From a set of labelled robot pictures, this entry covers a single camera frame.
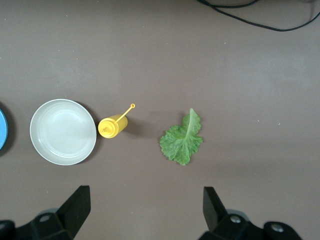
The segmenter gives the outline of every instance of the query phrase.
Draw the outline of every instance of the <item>blue object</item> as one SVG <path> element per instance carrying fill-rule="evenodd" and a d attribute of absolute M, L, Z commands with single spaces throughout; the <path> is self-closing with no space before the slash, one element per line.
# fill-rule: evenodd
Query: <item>blue object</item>
<path fill-rule="evenodd" d="M 0 149 L 5 145 L 8 137 L 8 123 L 4 113 L 0 109 Z"/>

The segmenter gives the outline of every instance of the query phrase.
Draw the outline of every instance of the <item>white bowl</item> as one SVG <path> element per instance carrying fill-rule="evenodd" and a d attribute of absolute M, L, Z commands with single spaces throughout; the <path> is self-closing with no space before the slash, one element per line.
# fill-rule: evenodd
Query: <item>white bowl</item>
<path fill-rule="evenodd" d="M 83 106 L 68 99 L 55 99 L 34 113 L 30 137 L 44 159 L 58 165 L 73 165 L 92 152 L 97 130 L 92 116 Z"/>

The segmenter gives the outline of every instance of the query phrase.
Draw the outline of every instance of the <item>yellow squeeze bottle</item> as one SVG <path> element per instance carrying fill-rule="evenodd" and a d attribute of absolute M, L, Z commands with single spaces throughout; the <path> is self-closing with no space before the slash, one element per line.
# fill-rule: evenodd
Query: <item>yellow squeeze bottle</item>
<path fill-rule="evenodd" d="M 128 125 L 126 114 L 135 107 L 136 105 L 132 103 L 130 108 L 124 114 L 117 114 L 102 119 L 98 125 L 98 131 L 100 135 L 106 139 L 112 139 L 117 136 L 118 133 L 120 133 Z"/>

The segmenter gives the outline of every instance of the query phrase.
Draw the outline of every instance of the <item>lettuce leaf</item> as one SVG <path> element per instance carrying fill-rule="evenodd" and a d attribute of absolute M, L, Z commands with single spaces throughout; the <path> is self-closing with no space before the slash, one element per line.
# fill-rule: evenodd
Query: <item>lettuce leaf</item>
<path fill-rule="evenodd" d="M 190 114 L 185 116 L 182 126 L 174 125 L 165 131 L 160 138 L 160 147 L 163 154 L 172 161 L 185 166 L 190 162 L 192 154 L 198 152 L 202 137 L 197 136 L 201 118 L 191 108 Z"/>

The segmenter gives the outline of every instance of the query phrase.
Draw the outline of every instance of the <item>black cable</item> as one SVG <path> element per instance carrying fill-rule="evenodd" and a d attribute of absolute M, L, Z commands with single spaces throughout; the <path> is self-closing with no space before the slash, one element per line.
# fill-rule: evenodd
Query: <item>black cable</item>
<path fill-rule="evenodd" d="M 249 3 L 245 3 L 245 4 L 241 4 L 241 5 L 215 5 L 215 4 L 210 4 L 209 2 L 207 2 L 206 0 L 197 0 L 198 2 L 207 5 L 209 7 L 214 6 L 215 8 L 219 8 L 219 9 L 239 9 L 239 8 L 244 8 L 244 7 L 248 7 L 250 5 L 255 4 L 256 2 L 258 2 L 259 0 L 254 0 L 252 2 Z"/>
<path fill-rule="evenodd" d="M 258 0 L 254 0 L 250 3 L 247 3 L 247 4 L 243 4 L 243 5 L 235 5 L 235 6 L 225 6 L 225 5 L 214 5 L 214 4 L 211 4 L 209 2 L 207 2 L 206 0 L 197 0 L 199 3 L 201 4 L 204 4 L 206 6 L 209 6 L 211 7 L 212 9 L 214 9 L 215 11 L 217 11 L 218 13 L 221 13 L 223 15 L 226 15 L 228 17 L 231 17 L 231 18 L 234 18 L 234 19 L 237 19 L 241 22 L 244 22 L 244 23 L 247 23 L 247 24 L 250 24 L 250 25 L 253 25 L 253 26 L 256 26 L 256 27 L 260 27 L 260 28 L 264 28 L 264 29 L 269 29 L 269 30 L 273 30 L 273 31 L 277 31 L 277 32 L 289 32 L 289 31 L 293 31 L 293 30 L 296 30 L 296 29 L 300 29 L 310 23 L 312 23 L 314 20 L 316 20 L 317 17 L 319 17 L 320 15 L 320 12 L 314 17 L 312 18 L 311 20 L 309 20 L 308 22 L 300 25 L 300 26 L 296 26 L 296 27 L 293 27 L 293 28 L 287 28 L 287 29 L 280 29 L 280 28 L 276 28 L 276 27 L 272 27 L 272 26 L 267 26 L 267 25 L 263 25 L 263 24 L 259 24 L 259 23 L 255 23 L 255 22 L 252 22 L 252 21 L 248 21 L 248 20 L 245 20 L 241 17 L 238 17 L 238 16 L 235 16 L 235 15 L 232 15 L 230 13 L 227 13 L 225 11 L 222 11 L 220 10 L 219 8 L 224 8 L 224 9 L 235 9 L 235 8 L 243 8 L 243 7 L 247 7 L 247 6 L 250 6 L 254 3 L 256 3 Z"/>

